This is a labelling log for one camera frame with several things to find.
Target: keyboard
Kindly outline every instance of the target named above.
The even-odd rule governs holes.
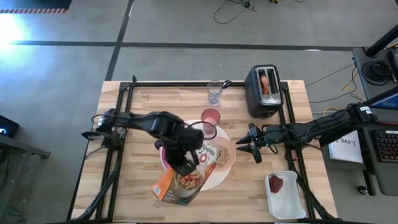
[[[381,162],[398,162],[398,131],[376,131],[377,150]]]

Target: computer monitor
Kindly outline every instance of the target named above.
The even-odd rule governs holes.
[[[364,104],[370,108],[398,110],[398,86],[365,101]]]
[[[19,124],[0,115],[0,134],[13,138],[19,128]]]
[[[386,96],[383,99],[377,100],[370,104],[372,108],[398,110],[398,93]]]
[[[398,124],[398,86],[363,103],[371,108],[379,123]]]

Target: red food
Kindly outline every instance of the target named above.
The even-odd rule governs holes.
[[[281,178],[279,178],[275,175],[273,175],[269,179],[269,188],[272,193],[278,193],[278,191],[282,188],[283,184],[284,184],[284,180],[282,180]]]
[[[264,75],[260,77],[260,84],[262,88],[262,94],[268,94],[268,80]]]

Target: cereal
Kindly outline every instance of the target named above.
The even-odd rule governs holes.
[[[195,189],[203,183],[203,176],[198,171],[193,171],[191,174],[182,177],[180,174],[175,176],[179,186],[185,190]]]
[[[219,150],[217,154],[217,167],[222,168],[228,162],[228,159],[228,150],[222,147],[222,150]]]

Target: wooden table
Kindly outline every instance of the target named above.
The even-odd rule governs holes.
[[[313,118],[304,82],[301,80],[287,82],[296,122],[311,121]],[[120,82],[104,82],[97,114],[116,106],[119,84]],[[203,110],[216,108],[221,114],[219,126],[225,130],[232,142],[245,136],[248,123],[257,126],[280,123],[277,114],[268,119],[252,118],[248,113],[242,87],[225,89],[221,103],[216,107],[208,105],[204,87],[135,87],[131,108],[132,112],[139,114],[168,111],[184,120],[200,119]],[[284,111],[289,122],[287,109]],[[277,155],[263,147],[260,164],[254,162],[251,154],[238,151],[236,162],[227,178],[219,186],[201,192],[189,206],[183,207],[160,202],[150,191],[151,186],[164,173],[154,141],[154,138],[143,131],[130,130],[127,134],[114,222],[272,222],[276,220],[268,212],[264,178],[269,172],[288,170],[283,144],[277,145],[279,148]],[[88,153],[99,148],[100,143],[92,141],[88,146]],[[85,161],[72,218],[81,215],[98,193],[105,157],[106,150],[103,150],[92,154]],[[308,147],[303,150],[303,157],[311,190],[328,212],[337,217],[322,152]],[[302,207],[306,209],[302,192],[300,197]],[[107,204],[105,203],[104,209],[108,209]]]

